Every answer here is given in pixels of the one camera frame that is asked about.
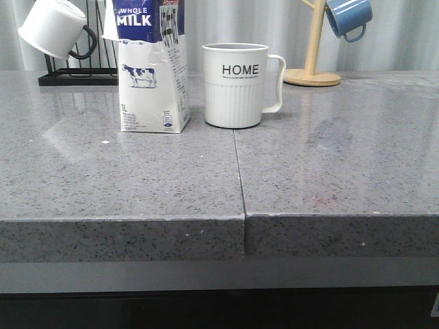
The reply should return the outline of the blue enamel mug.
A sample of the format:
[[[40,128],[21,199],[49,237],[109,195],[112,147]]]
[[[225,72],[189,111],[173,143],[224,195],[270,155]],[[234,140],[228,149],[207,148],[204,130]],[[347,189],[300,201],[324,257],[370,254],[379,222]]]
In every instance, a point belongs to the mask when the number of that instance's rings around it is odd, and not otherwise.
[[[372,20],[372,5],[369,0],[333,0],[326,4],[329,25],[337,38],[344,37],[346,42],[357,42],[366,33],[367,23]],[[356,37],[348,33],[361,27]]]

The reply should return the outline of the blue white milk carton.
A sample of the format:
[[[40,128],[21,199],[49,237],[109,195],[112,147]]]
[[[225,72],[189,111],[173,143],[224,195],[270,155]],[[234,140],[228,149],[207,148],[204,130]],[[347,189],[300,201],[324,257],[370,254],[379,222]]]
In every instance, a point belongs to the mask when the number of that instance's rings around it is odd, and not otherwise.
[[[190,119],[184,1],[114,1],[120,128],[180,133]]]

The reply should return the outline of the tilted white enamel mug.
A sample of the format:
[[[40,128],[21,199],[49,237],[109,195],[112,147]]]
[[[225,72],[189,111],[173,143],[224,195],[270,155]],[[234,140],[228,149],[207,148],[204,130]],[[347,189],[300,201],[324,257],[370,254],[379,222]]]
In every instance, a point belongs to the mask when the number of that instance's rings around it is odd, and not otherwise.
[[[70,1],[37,0],[18,32],[37,50],[63,60],[85,60],[97,46],[97,36],[87,25],[85,13]],[[73,50],[82,32],[91,38],[91,46],[83,55]]]

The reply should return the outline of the white HOME ribbed cup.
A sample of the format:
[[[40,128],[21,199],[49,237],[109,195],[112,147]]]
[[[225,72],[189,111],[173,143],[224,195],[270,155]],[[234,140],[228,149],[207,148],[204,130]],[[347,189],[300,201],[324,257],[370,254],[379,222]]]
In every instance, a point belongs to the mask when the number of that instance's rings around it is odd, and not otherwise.
[[[202,46],[204,118],[215,127],[243,129],[261,122],[265,113],[283,105],[283,57],[269,54],[268,46],[252,43],[211,43]],[[276,100],[265,107],[264,88],[268,60],[278,61]]]

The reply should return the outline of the wooden mug tree stand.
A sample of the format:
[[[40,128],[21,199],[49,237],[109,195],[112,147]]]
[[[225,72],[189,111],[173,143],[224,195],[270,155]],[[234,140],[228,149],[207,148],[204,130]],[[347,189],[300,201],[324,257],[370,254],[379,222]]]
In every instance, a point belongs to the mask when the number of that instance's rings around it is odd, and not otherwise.
[[[302,1],[313,10],[305,67],[303,69],[287,69],[283,81],[288,84],[311,87],[336,86],[341,77],[335,73],[317,71],[318,52],[326,1]]]

